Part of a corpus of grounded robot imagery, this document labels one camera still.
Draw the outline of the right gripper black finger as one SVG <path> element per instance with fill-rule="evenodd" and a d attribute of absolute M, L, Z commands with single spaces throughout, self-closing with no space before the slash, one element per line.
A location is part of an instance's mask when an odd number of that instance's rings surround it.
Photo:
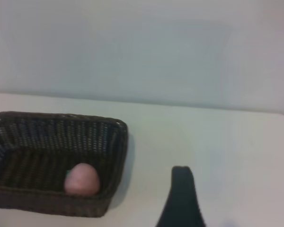
<path fill-rule="evenodd" d="M 156 226 L 205 226 L 199 208 L 193 173 L 189 167 L 172 167 L 169 195 Z"/>

